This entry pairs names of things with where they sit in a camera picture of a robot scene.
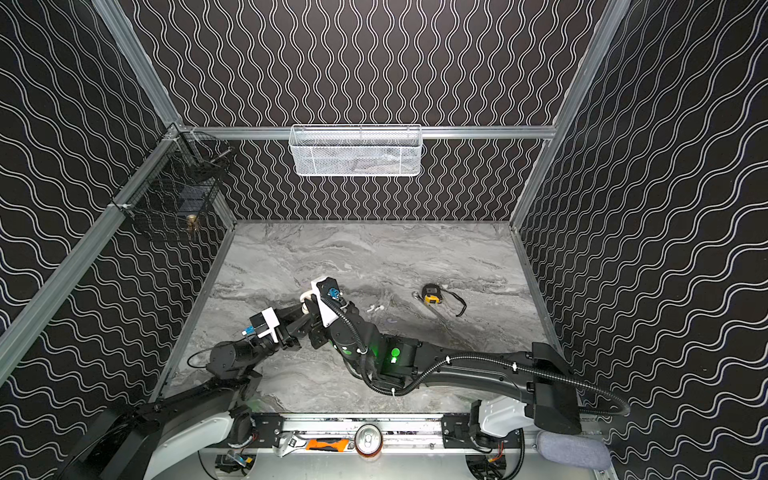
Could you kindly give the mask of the beige earbud charging case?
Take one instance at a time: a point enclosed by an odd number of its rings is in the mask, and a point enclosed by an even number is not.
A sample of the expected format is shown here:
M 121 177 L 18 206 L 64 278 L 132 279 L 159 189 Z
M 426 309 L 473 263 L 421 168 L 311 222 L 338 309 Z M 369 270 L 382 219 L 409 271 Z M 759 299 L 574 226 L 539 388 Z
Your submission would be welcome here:
M 304 305 L 309 305 L 309 304 L 315 303 L 316 300 L 314 299 L 314 293 L 312 291 L 303 292 L 300 295 L 300 302 L 302 304 L 304 304 Z

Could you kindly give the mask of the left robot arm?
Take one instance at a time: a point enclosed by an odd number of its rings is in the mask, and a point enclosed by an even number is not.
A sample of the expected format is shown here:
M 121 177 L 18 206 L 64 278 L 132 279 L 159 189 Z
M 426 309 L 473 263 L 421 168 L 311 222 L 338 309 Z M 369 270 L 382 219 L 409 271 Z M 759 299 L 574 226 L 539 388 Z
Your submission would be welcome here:
M 305 303 L 254 315 L 239 340 L 208 349 L 201 385 L 135 408 L 103 412 L 59 468 L 59 479 L 152 479 L 193 453 L 236 450 L 262 438 L 245 398 L 261 381 L 259 363 L 297 349 L 318 319 Z

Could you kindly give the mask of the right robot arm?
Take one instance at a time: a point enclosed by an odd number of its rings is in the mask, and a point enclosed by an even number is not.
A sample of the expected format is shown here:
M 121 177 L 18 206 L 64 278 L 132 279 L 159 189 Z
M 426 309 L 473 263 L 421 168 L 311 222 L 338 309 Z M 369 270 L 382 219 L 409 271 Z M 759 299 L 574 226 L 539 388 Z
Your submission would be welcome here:
M 516 401 L 526 422 L 557 434 L 581 433 L 584 415 L 626 416 L 629 403 L 610 390 L 574 378 L 548 344 L 528 351 L 482 353 L 384 334 L 353 304 L 311 298 L 314 326 L 372 391 L 403 397 L 420 387 L 447 386 L 489 392 Z

